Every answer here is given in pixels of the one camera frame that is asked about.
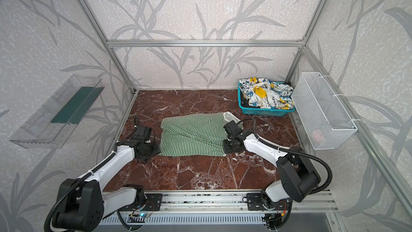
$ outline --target green and white striped fabric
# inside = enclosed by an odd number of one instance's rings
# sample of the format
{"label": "green and white striped fabric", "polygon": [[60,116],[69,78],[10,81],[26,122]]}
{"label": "green and white striped fabric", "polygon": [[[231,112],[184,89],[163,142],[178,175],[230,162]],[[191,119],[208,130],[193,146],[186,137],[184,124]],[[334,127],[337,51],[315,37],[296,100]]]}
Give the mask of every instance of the green and white striped fabric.
{"label": "green and white striped fabric", "polygon": [[223,126],[226,123],[224,112],[166,117],[161,124],[160,155],[225,156],[223,140],[227,139],[227,135]]}

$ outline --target leaf pattern wallpaper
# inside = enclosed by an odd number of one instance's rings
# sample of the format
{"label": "leaf pattern wallpaper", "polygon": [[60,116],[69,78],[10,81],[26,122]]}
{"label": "leaf pattern wallpaper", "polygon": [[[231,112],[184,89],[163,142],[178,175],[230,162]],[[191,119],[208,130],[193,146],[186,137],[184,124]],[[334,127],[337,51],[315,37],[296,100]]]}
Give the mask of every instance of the leaf pattern wallpaper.
{"label": "leaf pattern wallpaper", "polygon": [[[301,39],[319,0],[88,0],[109,39]],[[296,48],[119,48],[136,88],[236,88],[283,81]]]}
{"label": "leaf pattern wallpaper", "polygon": [[[0,0],[0,230],[42,231],[57,189],[112,150],[132,97],[75,0]],[[61,149],[10,136],[73,74],[105,88]]]}
{"label": "leaf pattern wallpaper", "polygon": [[[330,0],[309,42],[409,185],[411,14],[411,0]],[[298,73],[311,71],[303,58],[293,82]],[[302,130],[299,117],[293,117]],[[337,149],[312,152],[332,164],[330,190],[348,231],[412,231],[411,220],[356,136]]]}

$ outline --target gray floor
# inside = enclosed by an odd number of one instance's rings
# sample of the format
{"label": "gray floor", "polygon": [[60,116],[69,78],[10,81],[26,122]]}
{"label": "gray floor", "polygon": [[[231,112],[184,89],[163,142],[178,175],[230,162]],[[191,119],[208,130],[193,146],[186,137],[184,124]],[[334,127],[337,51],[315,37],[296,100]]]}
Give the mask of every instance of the gray floor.
{"label": "gray floor", "polygon": [[[126,232],[122,225],[99,225],[94,232]],[[146,225],[142,226],[138,232],[267,232],[263,225]],[[300,231],[300,232],[332,232],[324,213],[296,213],[291,214],[287,223],[278,229],[280,232]]]}

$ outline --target robotic arm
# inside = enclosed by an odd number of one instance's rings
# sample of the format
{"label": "robotic arm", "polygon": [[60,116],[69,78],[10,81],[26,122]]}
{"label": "robotic arm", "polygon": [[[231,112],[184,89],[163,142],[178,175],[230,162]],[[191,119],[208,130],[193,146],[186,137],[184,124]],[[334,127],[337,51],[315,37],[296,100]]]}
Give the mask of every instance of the robotic arm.
{"label": "robotic arm", "polygon": [[[131,139],[118,143],[116,152],[112,151],[107,158],[79,178],[66,179],[60,185],[57,201],[44,222],[45,232],[53,232],[51,224],[55,228],[70,229],[67,231],[90,232],[104,217],[121,207],[130,204],[143,206],[146,203],[143,188],[138,185],[126,185],[117,191],[102,194],[107,183],[127,163],[134,158],[144,162],[159,153],[156,143],[150,142],[150,131],[146,128],[137,127]],[[325,189],[332,180],[332,171],[327,164],[304,153],[300,147],[289,149],[274,144],[261,138],[256,132],[240,129],[234,121],[227,123],[224,129],[229,138],[224,140],[226,153],[247,150],[277,167],[281,180],[261,191],[262,203],[268,210],[275,208],[276,202],[285,198],[301,202],[308,194]],[[152,147],[153,151],[144,155],[147,147]],[[322,161],[328,170],[327,181],[316,189],[314,188],[321,179],[309,158]]]}

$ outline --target marble surface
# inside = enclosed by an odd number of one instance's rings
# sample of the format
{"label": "marble surface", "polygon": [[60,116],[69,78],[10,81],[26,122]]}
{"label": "marble surface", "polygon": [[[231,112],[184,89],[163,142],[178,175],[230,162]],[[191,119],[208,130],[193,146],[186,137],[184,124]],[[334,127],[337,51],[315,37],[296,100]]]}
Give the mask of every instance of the marble surface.
{"label": "marble surface", "polygon": [[[239,119],[254,117],[257,132],[284,146],[299,145],[288,115],[251,116],[238,106],[237,90],[141,90],[120,139],[133,131],[135,115],[140,123],[150,126],[159,143],[160,124],[168,116],[230,111]],[[252,129],[252,122],[245,123]],[[227,154],[225,157],[155,156],[147,164],[136,160],[128,163],[106,186],[105,191],[126,184],[143,185],[145,190],[176,189],[260,189],[278,180],[274,165],[251,152]]]}

